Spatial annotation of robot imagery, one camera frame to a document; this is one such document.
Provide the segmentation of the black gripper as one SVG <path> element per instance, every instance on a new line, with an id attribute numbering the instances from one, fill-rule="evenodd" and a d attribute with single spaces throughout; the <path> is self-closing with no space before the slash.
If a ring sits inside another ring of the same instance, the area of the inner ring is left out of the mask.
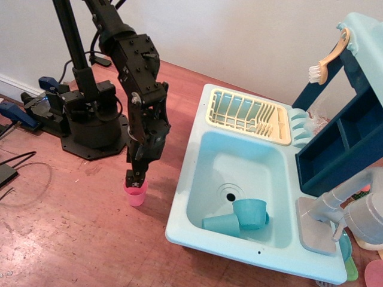
<path id="1" fill-rule="evenodd" d="M 141 190 L 146 183 L 145 174 L 149 164 L 161 158 L 171 128 L 166 120 L 155 117 L 153 112 L 144 112 L 142 117 L 145 141 L 139 143 L 132 138 L 129 139 L 127 162 L 131 164 L 131 169 L 127 169 L 124 183 L 126 188 Z"/>

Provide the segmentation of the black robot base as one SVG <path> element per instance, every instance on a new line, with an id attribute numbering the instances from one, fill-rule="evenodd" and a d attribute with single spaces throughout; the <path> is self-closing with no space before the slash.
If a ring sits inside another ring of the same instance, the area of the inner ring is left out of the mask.
<path id="1" fill-rule="evenodd" d="M 111 116 L 97 115 L 78 90 L 60 95 L 69 125 L 62 136 L 63 150 L 92 161 L 119 154 L 126 146 L 128 120 L 114 108 Z"/>

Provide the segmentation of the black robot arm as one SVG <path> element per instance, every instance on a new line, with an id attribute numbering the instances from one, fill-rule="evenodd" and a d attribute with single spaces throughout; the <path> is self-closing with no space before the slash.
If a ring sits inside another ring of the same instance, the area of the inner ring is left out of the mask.
<path id="1" fill-rule="evenodd" d="M 54 8 L 67 44 L 79 98 L 63 100 L 72 132 L 89 141 L 89 127 L 100 127 L 100 139 L 116 141 L 123 133 L 122 110 L 116 96 L 101 93 L 88 65 L 74 13 L 69 1 L 54 1 Z M 168 84 L 158 82 L 159 54 L 149 36 L 138 35 L 123 23 L 110 1 L 87 1 L 100 35 L 99 48 L 110 57 L 127 96 L 127 170 L 125 188 L 143 188 L 149 164 L 161 157 L 171 125 L 166 114 Z"/>

